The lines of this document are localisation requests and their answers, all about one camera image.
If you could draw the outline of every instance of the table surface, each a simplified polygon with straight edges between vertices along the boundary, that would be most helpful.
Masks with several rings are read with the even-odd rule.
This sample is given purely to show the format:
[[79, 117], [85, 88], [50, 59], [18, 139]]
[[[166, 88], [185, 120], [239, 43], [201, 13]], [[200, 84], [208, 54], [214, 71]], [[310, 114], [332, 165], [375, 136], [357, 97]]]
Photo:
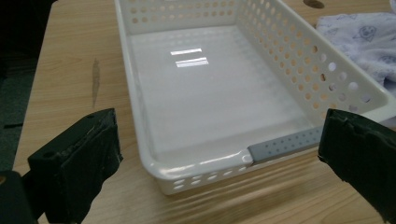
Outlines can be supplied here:
[[[309, 23], [319, 16], [390, 11], [388, 0], [284, 0]], [[92, 106], [92, 73], [100, 76]], [[161, 194], [139, 160], [115, 6], [109, 0], [53, 4], [14, 170], [91, 112], [115, 107], [124, 157], [103, 185], [84, 223], [382, 223], [359, 193], [317, 153], [173, 196]], [[40, 223], [47, 220], [40, 218]]]

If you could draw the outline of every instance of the patterned cloth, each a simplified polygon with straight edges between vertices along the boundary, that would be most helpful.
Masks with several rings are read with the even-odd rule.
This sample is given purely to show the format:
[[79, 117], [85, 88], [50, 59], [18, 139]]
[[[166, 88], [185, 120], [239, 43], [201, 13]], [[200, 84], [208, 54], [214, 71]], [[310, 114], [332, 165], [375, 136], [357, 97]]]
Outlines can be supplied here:
[[396, 0], [393, 12], [321, 17], [317, 30], [378, 83], [396, 82]]

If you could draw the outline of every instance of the basket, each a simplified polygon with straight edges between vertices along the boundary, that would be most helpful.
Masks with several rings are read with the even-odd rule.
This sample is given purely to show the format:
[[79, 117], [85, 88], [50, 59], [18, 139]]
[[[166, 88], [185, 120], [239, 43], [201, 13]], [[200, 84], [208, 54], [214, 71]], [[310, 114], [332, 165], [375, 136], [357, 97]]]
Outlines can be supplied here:
[[[165, 194], [305, 153], [328, 108], [396, 114], [383, 87], [281, 1], [116, 0], [116, 10], [140, 158]], [[253, 165], [257, 146], [268, 160]]]

